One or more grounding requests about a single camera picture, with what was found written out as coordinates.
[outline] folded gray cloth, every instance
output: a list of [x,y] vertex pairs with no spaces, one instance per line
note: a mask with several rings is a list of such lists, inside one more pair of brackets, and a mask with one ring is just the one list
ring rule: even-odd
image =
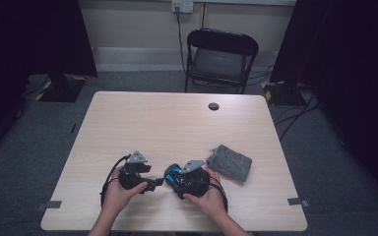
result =
[[224,145],[214,149],[213,155],[208,158],[209,168],[229,178],[245,182],[250,172],[250,157],[240,154]]

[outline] electrical outlet box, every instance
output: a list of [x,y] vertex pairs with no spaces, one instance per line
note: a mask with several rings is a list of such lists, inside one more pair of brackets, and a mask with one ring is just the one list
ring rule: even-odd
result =
[[179,13],[193,13],[193,1],[171,1],[171,12],[176,12],[176,8]]

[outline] light wood tabletop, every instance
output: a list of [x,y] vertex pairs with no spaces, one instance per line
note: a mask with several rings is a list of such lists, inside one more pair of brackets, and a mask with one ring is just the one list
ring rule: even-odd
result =
[[[214,102],[219,109],[209,109]],[[171,164],[206,159],[225,145],[253,162],[246,182],[221,176],[228,213],[247,231],[302,231],[307,222],[264,97],[240,94],[100,91],[94,95],[41,222],[44,230],[90,230],[100,212],[100,191],[114,163],[139,151],[152,166],[142,177],[163,176]],[[180,200],[165,183],[131,200],[112,230],[219,229]]]

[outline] white wall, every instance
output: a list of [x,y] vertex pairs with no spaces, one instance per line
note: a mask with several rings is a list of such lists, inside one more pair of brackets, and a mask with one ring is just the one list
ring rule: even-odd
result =
[[[171,12],[170,1],[82,0],[80,4],[92,47],[123,48],[128,53],[130,48],[140,48],[149,53],[153,49],[158,53],[161,48],[176,54],[173,60],[177,61],[176,64],[179,62],[178,25],[176,15]],[[205,28],[249,34],[260,45],[258,59],[268,61],[266,65],[272,64],[292,11],[292,5],[204,5],[195,2],[193,14],[180,14],[183,50],[186,51],[187,34],[204,24]]]

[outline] round black hole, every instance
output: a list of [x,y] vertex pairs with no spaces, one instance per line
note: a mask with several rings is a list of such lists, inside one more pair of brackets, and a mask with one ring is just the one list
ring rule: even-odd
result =
[[218,110],[220,109],[220,106],[214,102],[211,102],[208,107],[210,108],[210,110]]

